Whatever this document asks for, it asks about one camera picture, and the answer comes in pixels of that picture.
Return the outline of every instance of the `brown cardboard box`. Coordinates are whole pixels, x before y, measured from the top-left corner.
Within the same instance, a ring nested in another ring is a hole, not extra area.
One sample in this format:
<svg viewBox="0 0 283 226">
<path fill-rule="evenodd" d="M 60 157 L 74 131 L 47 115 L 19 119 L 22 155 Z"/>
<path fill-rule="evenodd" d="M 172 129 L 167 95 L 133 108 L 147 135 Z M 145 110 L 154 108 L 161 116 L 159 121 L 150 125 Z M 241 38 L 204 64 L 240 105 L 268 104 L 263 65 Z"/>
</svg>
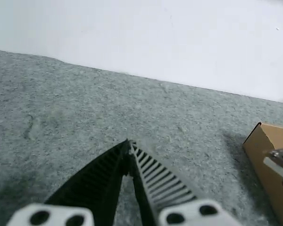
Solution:
<svg viewBox="0 0 283 226">
<path fill-rule="evenodd" d="M 243 148 L 283 225 L 283 178 L 263 163 L 267 151 L 283 148 L 283 128 L 259 122 L 243 143 Z"/>
</svg>

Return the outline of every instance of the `floor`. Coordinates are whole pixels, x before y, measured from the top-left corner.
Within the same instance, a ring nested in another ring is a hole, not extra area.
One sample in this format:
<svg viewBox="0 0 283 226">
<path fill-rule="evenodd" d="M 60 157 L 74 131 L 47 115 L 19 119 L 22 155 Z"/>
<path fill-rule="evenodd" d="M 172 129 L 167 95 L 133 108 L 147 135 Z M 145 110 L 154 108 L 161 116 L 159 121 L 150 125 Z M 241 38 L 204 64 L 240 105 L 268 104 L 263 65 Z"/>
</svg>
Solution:
<svg viewBox="0 0 283 226">
<path fill-rule="evenodd" d="M 0 51 L 0 225 L 129 138 L 244 225 L 277 226 L 241 147 L 258 121 L 283 126 L 283 104 Z M 115 225 L 141 225 L 130 178 Z"/>
</svg>

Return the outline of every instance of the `ribbed gripper pad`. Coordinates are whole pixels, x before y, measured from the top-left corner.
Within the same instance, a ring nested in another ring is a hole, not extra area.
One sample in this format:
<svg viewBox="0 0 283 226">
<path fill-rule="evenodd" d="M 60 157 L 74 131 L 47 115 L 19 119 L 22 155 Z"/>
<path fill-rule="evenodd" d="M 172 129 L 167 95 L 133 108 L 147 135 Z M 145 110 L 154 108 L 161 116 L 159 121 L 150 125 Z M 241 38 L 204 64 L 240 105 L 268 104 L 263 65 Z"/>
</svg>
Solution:
<svg viewBox="0 0 283 226">
<path fill-rule="evenodd" d="M 135 158 L 137 174 L 139 174 L 152 211 L 159 212 L 165 207 L 197 198 L 191 187 L 157 157 L 139 149 L 134 142 L 131 142 L 130 153 Z"/>
<path fill-rule="evenodd" d="M 96 225 L 113 224 L 122 177 L 126 174 L 126 140 L 109 149 L 72 176 L 45 203 L 90 209 Z"/>
</svg>

